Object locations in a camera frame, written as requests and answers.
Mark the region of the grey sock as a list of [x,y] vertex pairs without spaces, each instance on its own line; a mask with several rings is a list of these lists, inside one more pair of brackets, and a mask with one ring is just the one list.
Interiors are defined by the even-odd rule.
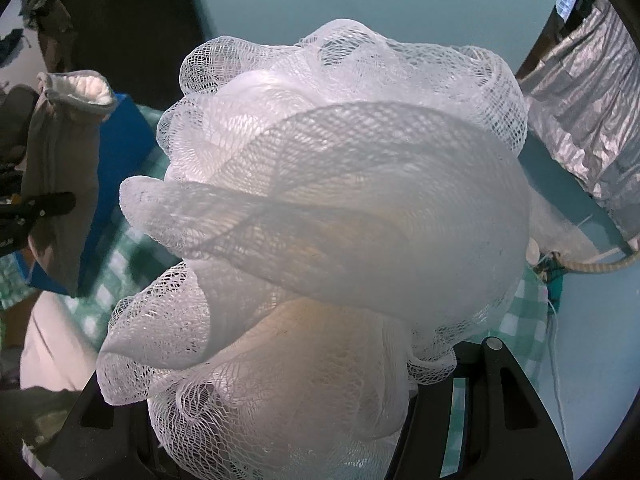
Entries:
[[21,196],[70,192],[67,214],[39,219],[28,237],[36,261],[53,281],[78,293],[80,258],[99,196],[100,127],[117,106],[107,80],[94,70],[40,73],[29,123]]

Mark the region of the blue cardboard box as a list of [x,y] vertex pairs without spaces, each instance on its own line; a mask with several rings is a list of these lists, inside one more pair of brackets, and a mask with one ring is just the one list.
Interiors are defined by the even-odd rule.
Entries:
[[117,93],[117,106],[100,129],[99,195],[80,258],[78,294],[88,292],[99,260],[99,246],[119,208],[119,185],[136,174],[153,151],[155,133],[131,96]]

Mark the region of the green checkered tablecloth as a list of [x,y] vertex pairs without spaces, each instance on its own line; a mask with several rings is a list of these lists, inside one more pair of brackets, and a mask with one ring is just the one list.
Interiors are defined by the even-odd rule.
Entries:
[[[151,126],[148,126],[142,119],[142,112],[134,117],[134,112],[127,112],[130,117],[125,116],[109,119],[102,127],[103,144],[101,153],[105,148],[105,157],[111,160],[115,157],[112,152],[117,152],[120,141],[124,147],[125,140],[134,141],[133,155],[139,159],[143,157],[143,162],[132,162],[134,166],[139,166],[144,174],[154,178],[162,178],[168,165],[166,155],[160,148],[151,148]],[[341,169],[337,165],[326,162],[320,168],[320,176],[307,184],[320,185],[320,191],[314,192],[315,198],[328,198],[330,184],[346,185],[347,177],[352,174],[337,174],[331,169]],[[141,292],[146,286],[152,283],[164,271],[177,263],[177,258],[171,255],[167,249],[153,242],[149,237],[143,235],[141,231],[132,228],[122,218],[118,207],[114,206],[113,215],[104,226],[99,240],[93,252],[90,252],[88,259],[82,265],[85,272],[80,290],[80,297],[73,299],[54,292],[53,299],[58,301],[58,305],[63,309],[63,314],[68,314],[70,318],[63,321],[72,322],[72,328],[80,330],[80,342],[88,342],[89,350],[92,346],[99,347],[107,331],[108,315],[112,313],[116,300],[134,296]],[[2,308],[12,307],[17,304],[17,299],[25,299],[27,292],[32,292],[29,287],[62,290],[58,285],[53,284],[40,271],[40,278],[35,277],[32,285],[27,286],[26,278],[23,278],[23,271],[18,270],[24,266],[24,276],[32,271],[26,271],[26,263],[23,257],[3,257],[6,268],[2,268],[1,263],[1,303]],[[546,285],[536,277],[534,271],[525,266],[521,281],[518,283],[518,290],[515,293],[509,310],[506,311],[500,326],[488,333],[478,334],[472,341],[480,343],[487,335],[502,338],[514,352],[515,359],[524,366],[524,373],[531,382],[537,381],[539,365],[542,359],[542,343],[544,342],[544,331],[547,328],[547,299],[548,290]],[[448,430],[448,443],[445,452],[445,465],[442,474],[452,474],[458,464],[460,457],[460,446],[462,441],[462,419],[463,419],[463,387],[462,381],[454,382],[454,408],[452,409],[451,425]],[[158,437],[154,434],[151,426],[148,406],[146,401],[138,402],[128,406],[113,408],[114,422],[108,431],[115,434],[115,415],[124,414],[130,411],[130,440],[134,440],[136,434],[139,462],[145,463],[149,470],[160,471],[164,468],[166,474],[174,476],[177,466],[171,463],[166,456],[166,452]],[[338,460],[337,455],[326,457],[325,462],[310,465],[310,472],[291,472],[288,477],[273,477],[273,479],[382,479],[388,467],[390,456],[393,452],[393,442],[384,442],[382,449],[382,466],[375,465],[375,459],[371,456],[364,456],[356,448],[352,448],[344,460]]]

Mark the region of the black hanging clothes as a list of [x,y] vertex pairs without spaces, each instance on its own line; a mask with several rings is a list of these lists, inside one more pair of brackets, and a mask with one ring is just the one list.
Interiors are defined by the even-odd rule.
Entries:
[[24,0],[21,14],[48,72],[94,70],[157,110],[181,98],[181,63],[205,39],[193,0]]

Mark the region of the silver foil curtain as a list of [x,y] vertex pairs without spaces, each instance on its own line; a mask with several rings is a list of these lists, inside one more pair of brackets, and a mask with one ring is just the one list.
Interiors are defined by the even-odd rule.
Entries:
[[610,0],[521,81],[530,128],[639,246],[639,51]]

